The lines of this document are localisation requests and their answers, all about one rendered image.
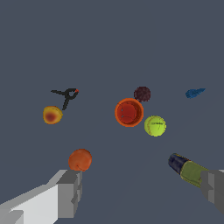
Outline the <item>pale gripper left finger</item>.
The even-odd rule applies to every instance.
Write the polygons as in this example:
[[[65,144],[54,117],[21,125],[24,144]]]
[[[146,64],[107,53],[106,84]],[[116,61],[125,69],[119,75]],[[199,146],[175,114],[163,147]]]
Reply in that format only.
[[[0,205],[0,224],[54,224],[73,218],[82,195],[82,172],[59,170],[38,186]]]

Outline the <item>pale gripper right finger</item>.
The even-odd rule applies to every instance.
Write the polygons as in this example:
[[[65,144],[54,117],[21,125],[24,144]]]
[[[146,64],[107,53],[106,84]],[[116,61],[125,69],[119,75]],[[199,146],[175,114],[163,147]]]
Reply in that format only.
[[[224,214],[224,170],[202,171],[200,177],[202,194]]]

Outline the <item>orange round fruit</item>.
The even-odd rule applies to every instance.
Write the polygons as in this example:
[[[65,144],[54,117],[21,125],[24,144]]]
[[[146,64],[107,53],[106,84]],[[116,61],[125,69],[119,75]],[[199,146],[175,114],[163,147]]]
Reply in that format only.
[[[74,171],[86,171],[92,164],[92,156],[88,150],[75,150],[68,159],[68,165]]]

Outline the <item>yellow red peach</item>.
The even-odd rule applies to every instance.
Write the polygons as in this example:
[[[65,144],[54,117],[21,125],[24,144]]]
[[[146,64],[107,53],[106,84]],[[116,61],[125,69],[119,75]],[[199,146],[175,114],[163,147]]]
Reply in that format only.
[[[47,106],[43,111],[43,119],[47,124],[58,123],[63,116],[62,111],[56,106]]]

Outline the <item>yellow green tennis ball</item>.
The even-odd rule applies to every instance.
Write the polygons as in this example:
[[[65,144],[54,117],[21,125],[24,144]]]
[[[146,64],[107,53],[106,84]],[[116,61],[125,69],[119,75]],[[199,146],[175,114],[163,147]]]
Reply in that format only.
[[[144,130],[152,137],[160,137],[164,134],[166,129],[165,120],[158,116],[149,116],[144,122]]]

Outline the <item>blue small tool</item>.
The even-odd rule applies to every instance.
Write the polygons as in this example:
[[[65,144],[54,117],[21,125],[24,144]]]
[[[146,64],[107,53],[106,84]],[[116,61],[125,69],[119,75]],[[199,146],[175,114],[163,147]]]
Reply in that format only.
[[[186,93],[185,96],[188,99],[192,99],[195,98],[196,96],[200,95],[201,93],[203,93],[205,91],[204,88],[199,88],[199,89],[189,89]]]

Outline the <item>black spring clamp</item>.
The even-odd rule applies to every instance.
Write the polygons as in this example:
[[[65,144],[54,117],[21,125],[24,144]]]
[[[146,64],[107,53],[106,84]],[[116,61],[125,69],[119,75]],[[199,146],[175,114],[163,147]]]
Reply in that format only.
[[[79,90],[77,88],[68,88],[65,91],[59,91],[59,90],[52,90],[52,93],[58,94],[58,95],[63,95],[65,97],[65,101],[63,104],[63,110],[67,108],[68,103],[75,99],[76,96],[79,93]]]

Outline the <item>orange red cup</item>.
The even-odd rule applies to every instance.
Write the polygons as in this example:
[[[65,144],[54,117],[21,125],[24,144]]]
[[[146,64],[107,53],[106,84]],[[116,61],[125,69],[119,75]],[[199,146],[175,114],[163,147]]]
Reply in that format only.
[[[115,106],[115,119],[124,127],[135,127],[144,118],[142,104],[134,98],[125,98]]]

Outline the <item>dark purple plum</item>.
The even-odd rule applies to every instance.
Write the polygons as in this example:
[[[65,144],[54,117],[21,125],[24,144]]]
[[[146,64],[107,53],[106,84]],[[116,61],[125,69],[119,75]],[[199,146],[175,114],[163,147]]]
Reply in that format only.
[[[147,87],[138,87],[134,91],[134,98],[139,102],[147,102],[151,98],[151,91]]]

